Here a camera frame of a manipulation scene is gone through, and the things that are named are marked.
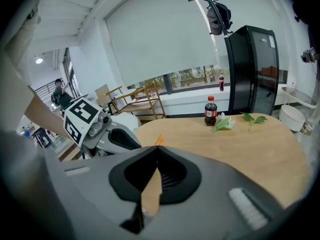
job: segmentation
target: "plant sprig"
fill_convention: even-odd
[[[249,121],[250,121],[250,127],[248,129],[248,132],[250,131],[251,129],[251,126],[255,123],[264,123],[266,120],[268,120],[265,116],[259,116],[257,117],[256,119],[254,119],[250,114],[248,113],[242,113],[240,112],[241,114],[243,114],[245,116],[245,118],[247,118]]]

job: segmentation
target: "black refrigerator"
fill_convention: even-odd
[[[271,115],[277,97],[279,56],[275,33],[243,26],[230,35],[228,115]]]

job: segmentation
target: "coca-cola bottle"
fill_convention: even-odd
[[[204,122],[207,126],[214,126],[217,117],[217,105],[214,103],[215,97],[209,96],[208,103],[204,107]]]
[[[219,78],[219,82],[220,82],[220,91],[224,91],[225,89],[225,78],[224,78],[224,74],[220,73],[220,78]]]

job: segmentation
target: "white bristles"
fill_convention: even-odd
[[[255,207],[241,188],[231,189],[229,196],[253,230],[258,230],[268,223],[268,219]]]

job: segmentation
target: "wooden table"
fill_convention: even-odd
[[[254,118],[261,114],[252,114]],[[225,162],[268,190],[288,207],[302,198],[309,186],[305,154],[293,133],[274,117],[263,115],[264,124],[233,115],[235,128],[210,132],[204,118],[166,118],[141,126],[136,136],[143,147],[153,146],[159,135],[164,146]],[[161,177],[156,170],[142,193],[142,207],[155,214],[159,207]]]

